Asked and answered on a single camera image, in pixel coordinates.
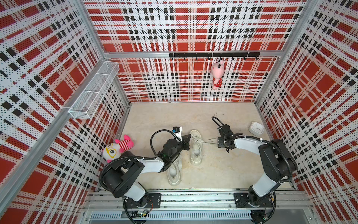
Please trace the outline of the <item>white sneaker one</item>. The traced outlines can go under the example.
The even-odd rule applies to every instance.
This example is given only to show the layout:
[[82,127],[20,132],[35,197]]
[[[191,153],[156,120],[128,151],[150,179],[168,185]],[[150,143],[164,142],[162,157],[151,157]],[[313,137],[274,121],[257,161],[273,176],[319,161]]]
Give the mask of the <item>white sneaker one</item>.
[[178,157],[168,168],[167,178],[170,185],[175,186],[181,182],[182,161]]
[[207,144],[218,146],[218,140],[214,139],[213,141],[204,141],[198,130],[192,130],[190,135],[190,162],[193,165],[200,165],[203,158],[203,145]]

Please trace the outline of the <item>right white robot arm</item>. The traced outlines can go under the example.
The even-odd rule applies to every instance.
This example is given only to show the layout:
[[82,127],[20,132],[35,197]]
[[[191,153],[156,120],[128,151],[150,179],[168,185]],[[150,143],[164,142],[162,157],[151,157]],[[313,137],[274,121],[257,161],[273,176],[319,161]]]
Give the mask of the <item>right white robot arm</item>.
[[298,165],[281,140],[267,141],[242,133],[234,134],[227,124],[218,125],[218,131],[218,147],[225,147],[227,152],[243,149],[260,156],[264,173],[249,189],[253,197],[264,197],[281,184],[291,182]]

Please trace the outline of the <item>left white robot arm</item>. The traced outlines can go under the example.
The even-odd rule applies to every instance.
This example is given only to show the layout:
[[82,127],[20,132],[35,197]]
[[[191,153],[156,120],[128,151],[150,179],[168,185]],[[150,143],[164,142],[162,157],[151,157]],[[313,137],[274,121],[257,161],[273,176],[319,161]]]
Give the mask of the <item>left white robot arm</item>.
[[176,135],[167,140],[163,150],[155,157],[140,157],[131,152],[114,159],[100,173],[101,187],[113,194],[115,198],[130,198],[135,202],[148,199],[147,190],[137,181],[141,174],[162,173],[170,168],[179,169],[178,159],[183,150],[190,149],[191,135]]

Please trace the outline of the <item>pink striped plush doll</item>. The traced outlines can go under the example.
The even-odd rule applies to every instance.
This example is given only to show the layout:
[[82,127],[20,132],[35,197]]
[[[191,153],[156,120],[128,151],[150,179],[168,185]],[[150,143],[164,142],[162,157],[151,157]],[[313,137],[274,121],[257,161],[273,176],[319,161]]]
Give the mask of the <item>pink striped plush doll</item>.
[[110,163],[112,160],[119,158],[124,152],[134,147],[134,142],[128,135],[124,135],[123,140],[115,139],[114,143],[107,145],[103,149],[103,158]]

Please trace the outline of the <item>pink hanging plush toy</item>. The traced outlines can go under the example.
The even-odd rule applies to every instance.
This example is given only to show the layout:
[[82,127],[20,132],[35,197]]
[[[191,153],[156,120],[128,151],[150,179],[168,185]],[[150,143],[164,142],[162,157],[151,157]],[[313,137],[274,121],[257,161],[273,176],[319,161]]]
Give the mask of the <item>pink hanging plush toy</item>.
[[224,62],[220,59],[212,66],[211,75],[213,76],[213,90],[218,90],[222,86],[222,77],[224,75],[225,68]]

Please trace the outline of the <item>black hook rail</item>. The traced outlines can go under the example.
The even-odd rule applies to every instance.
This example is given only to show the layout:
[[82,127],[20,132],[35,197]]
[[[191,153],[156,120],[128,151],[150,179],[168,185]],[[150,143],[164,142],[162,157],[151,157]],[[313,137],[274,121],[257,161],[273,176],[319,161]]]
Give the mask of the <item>black hook rail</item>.
[[260,52],[204,52],[204,53],[169,53],[170,58],[212,58],[212,57],[218,57],[218,58],[248,58],[253,57],[257,59],[260,56]]

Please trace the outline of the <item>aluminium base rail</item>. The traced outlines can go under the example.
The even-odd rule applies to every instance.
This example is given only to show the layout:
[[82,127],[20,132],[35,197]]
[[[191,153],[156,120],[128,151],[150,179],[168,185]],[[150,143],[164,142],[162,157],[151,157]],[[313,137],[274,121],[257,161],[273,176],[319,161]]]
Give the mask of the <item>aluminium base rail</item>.
[[[260,208],[239,203],[246,201],[241,189],[155,189],[160,194],[155,199],[158,208],[150,209],[149,215],[139,219],[145,224],[251,224],[252,216],[262,213],[269,216],[271,203]],[[308,196],[298,190],[276,191],[275,213],[269,224],[318,224],[313,205]],[[80,224],[129,224],[121,199],[111,193],[90,193],[80,213]]]

